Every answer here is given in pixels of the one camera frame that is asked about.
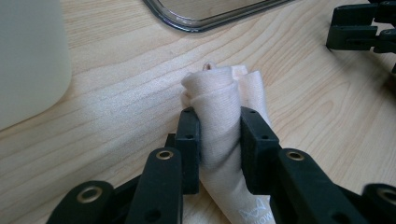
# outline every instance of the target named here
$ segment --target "screw hole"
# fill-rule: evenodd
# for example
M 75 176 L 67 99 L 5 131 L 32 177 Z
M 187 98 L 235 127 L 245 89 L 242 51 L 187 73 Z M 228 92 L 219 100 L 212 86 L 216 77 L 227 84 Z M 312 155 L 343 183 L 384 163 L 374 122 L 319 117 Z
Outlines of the screw hole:
M 304 159 L 304 156 L 303 156 L 302 154 L 300 154 L 300 153 L 298 153 L 298 152 L 294 152 L 294 151 L 288 151 L 288 152 L 286 153 L 286 155 L 287 155 L 290 159 L 292 159 L 292 160 L 294 160 L 294 161 L 302 161 L 302 160 Z
M 161 212 L 157 209 L 150 210 L 145 214 L 145 220 L 147 222 L 155 222 L 161 217 Z
M 102 195 L 102 189 L 96 186 L 89 186 L 83 189 L 77 196 L 79 203 L 92 203 Z
M 163 161 L 169 160 L 173 157 L 173 152 L 164 150 L 157 153 L 157 158 Z
M 350 223 L 349 218 L 343 213 L 335 213 L 332 215 L 332 219 L 337 223 L 348 224 Z
M 392 189 L 378 189 L 376 193 L 388 203 L 396 205 L 396 192 Z

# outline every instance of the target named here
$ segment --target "wood grain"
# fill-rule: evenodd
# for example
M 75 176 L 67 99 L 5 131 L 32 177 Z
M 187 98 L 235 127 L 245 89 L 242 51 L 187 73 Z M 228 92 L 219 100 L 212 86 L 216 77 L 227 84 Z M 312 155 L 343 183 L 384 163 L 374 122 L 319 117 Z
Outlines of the wood grain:
M 396 57 L 329 51 L 332 10 L 364 1 L 295 1 L 204 34 L 173 30 L 141 1 L 63 0 L 73 79 L 46 112 L 0 132 L 0 223 L 44 223 L 75 185 L 139 175 L 174 132 L 180 80 L 207 61 L 260 70 L 283 147 L 310 153 L 358 193 L 396 185 Z M 228 223 L 203 188 L 185 223 Z

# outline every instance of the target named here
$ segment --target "plastic container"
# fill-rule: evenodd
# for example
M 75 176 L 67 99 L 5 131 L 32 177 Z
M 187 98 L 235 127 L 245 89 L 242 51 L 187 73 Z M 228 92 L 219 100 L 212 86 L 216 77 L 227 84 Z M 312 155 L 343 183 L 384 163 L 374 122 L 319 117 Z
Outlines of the plastic container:
M 0 130 L 54 105 L 70 79 L 60 2 L 0 0 Z

